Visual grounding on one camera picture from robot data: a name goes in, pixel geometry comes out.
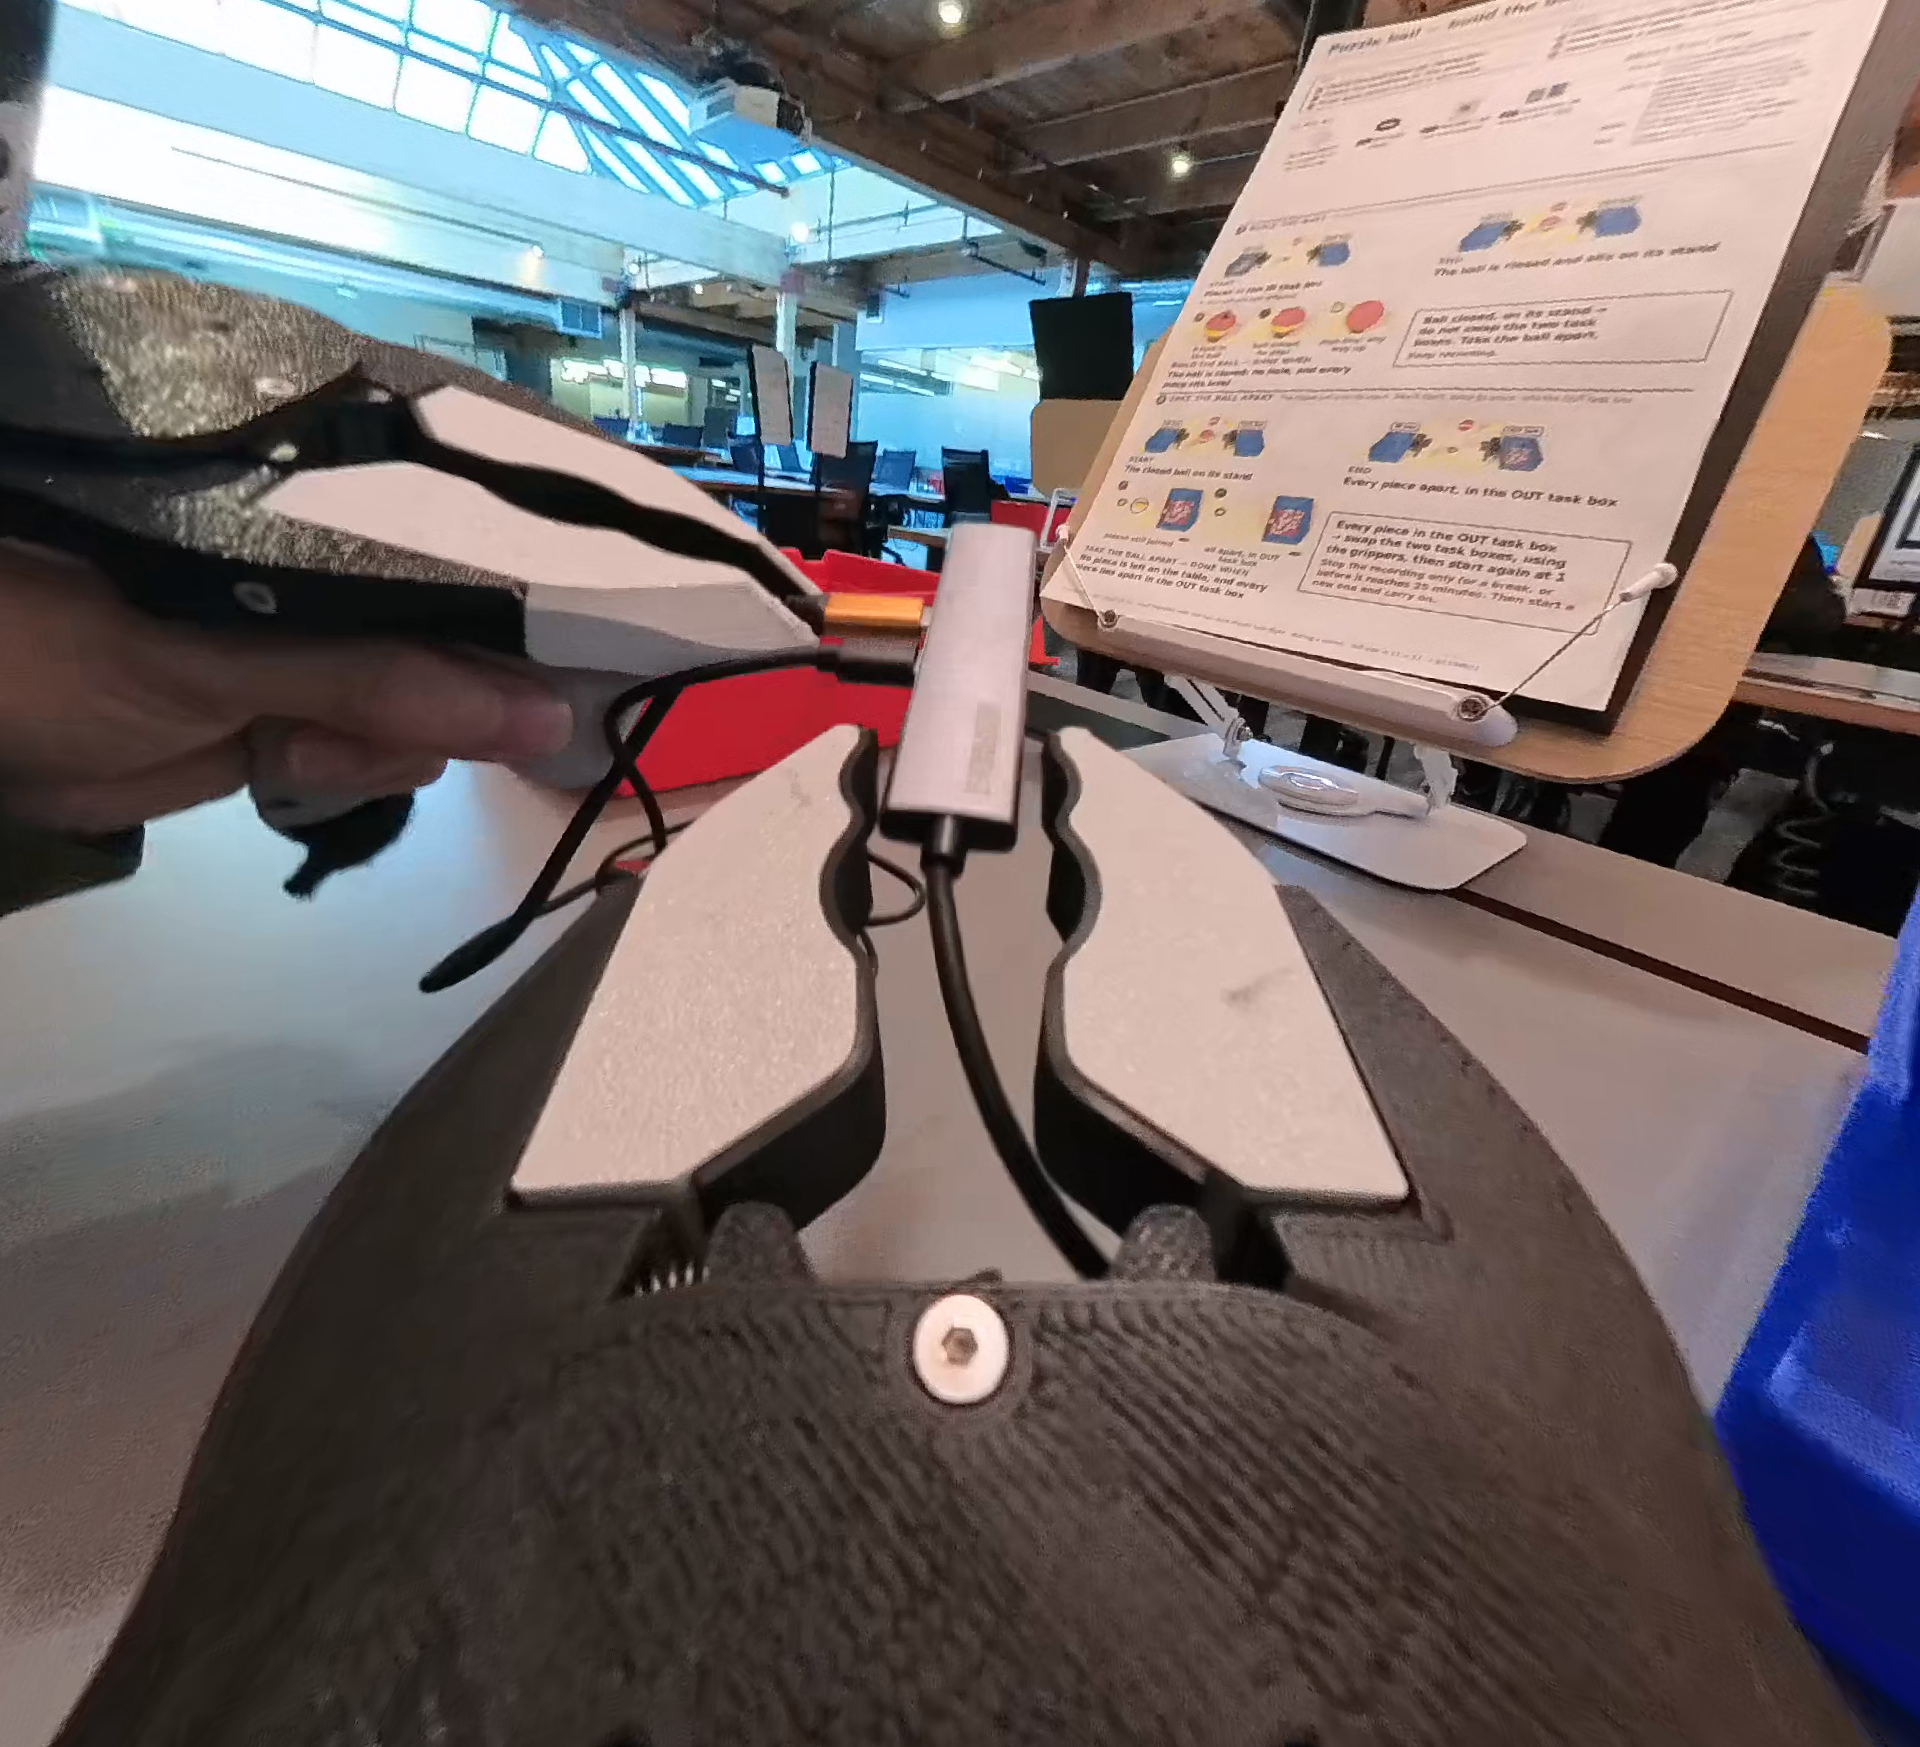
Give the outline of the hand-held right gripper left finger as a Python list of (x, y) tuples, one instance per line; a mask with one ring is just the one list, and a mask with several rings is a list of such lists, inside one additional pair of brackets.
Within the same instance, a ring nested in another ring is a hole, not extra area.
[(872, 1169), (878, 759), (872, 731), (832, 725), (642, 875), (510, 1175), (516, 1205), (645, 1207), (711, 1231), (759, 1203), (804, 1229)]

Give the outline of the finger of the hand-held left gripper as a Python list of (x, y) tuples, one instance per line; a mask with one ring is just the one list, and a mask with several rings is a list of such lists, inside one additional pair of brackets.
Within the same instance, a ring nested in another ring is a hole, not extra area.
[(788, 608), (815, 584), (704, 488), (576, 424), (441, 386), (410, 396), (407, 458), (466, 480), (516, 512), (600, 530), (679, 560), (728, 568)]
[(735, 568), (516, 510), (416, 464), (293, 474), (260, 508), (351, 540), (501, 576), (525, 660), (549, 670), (669, 672), (704, 658), (811, 650), (815, 634)]

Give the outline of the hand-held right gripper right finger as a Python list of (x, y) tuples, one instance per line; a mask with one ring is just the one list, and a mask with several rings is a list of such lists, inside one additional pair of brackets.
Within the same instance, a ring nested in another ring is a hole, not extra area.
[(1084, 729), (1042, 751), (1052, 847), (1033, 1147), (1107, 1231), (1195, 1213), (1224, 1269), (1266, 1215), (1387, 1215), (1412, 1185), (1277, 883)]

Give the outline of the red plastic bin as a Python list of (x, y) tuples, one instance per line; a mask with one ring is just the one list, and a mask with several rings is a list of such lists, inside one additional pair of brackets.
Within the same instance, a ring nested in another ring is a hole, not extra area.
[(892, 749), (907, 691), (853, 683), (822, 672), (733, 678), (688, 689), (669, 707), (638, 757), (655, 793), (753, 775), (791, 755), (832, 725), (861, 725)]

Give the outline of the grey usb hub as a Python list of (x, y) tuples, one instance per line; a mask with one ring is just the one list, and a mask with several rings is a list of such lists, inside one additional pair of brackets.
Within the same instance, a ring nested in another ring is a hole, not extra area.
[(954, 528), (878, 817), (928, 861), (1015, 843), (1033, 624), (1035, 540)]

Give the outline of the blue plastic bin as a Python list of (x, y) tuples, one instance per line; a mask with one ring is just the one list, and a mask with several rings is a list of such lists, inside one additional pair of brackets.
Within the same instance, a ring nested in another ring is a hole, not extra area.
[(1790, 1613), (1918, 1715), (1918, 909), (1866, 1065), (1716, 1407)]

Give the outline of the person's left hand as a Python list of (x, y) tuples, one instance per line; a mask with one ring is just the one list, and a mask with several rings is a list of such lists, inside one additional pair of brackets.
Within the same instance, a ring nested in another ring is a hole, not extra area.
[(26, 825), (111, 833), (258, 779), (361, 803), (569, 737), (563, 699), (492, 662), (155, 622), (88, 566), (4, 544), (1, 799)]

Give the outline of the group of black office chairs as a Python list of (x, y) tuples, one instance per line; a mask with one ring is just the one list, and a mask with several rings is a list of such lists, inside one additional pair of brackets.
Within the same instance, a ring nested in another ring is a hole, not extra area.
[(872, 442), (849, 442), (839, 458), (757, 438), (731, 438), (725, 448), (650, 444), (639, 452), (804, 560), (826, 552), (878, 560), (895, 528), (913, 520), (941, 528), (947, 520), (940, 476), (909, 452)]

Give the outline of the white ceiling projector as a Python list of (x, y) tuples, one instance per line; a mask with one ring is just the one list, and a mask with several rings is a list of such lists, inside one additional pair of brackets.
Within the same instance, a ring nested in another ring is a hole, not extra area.
[(742, 80), (709, 80), (688, 98), (690, 140), (750, 172), (762, 166), (783, 170), (810, 150), (804, 106), (775, 86)]

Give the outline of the bare wooden document stand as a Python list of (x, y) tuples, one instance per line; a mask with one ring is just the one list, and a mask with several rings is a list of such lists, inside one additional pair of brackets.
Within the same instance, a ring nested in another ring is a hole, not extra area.
[(1140, 398), (1127, 400), (1065, 400), (1043, 398), (1029, 412), (1028, 422), (1028, 484), (1042, 508), (1040, 544), (1050, 548), (1059, 538), (1082, 486), (1092, 478), (1098, 484), (1127, 422), (1140, 408)]

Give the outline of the black standing panel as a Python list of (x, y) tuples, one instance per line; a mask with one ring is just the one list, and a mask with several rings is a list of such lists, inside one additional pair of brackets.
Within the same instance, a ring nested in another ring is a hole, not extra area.
[(1025, 316), (1042, 404), (1126, 400), (1137, 372), (1127, 290), (1033, 298)]

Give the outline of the printed instruction sheet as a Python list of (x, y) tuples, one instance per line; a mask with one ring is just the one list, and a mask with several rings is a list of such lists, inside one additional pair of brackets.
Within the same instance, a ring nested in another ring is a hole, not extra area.
[(1042, 598), (1598, 721), (1907, 102), (1915, 0), (1320, 40)]

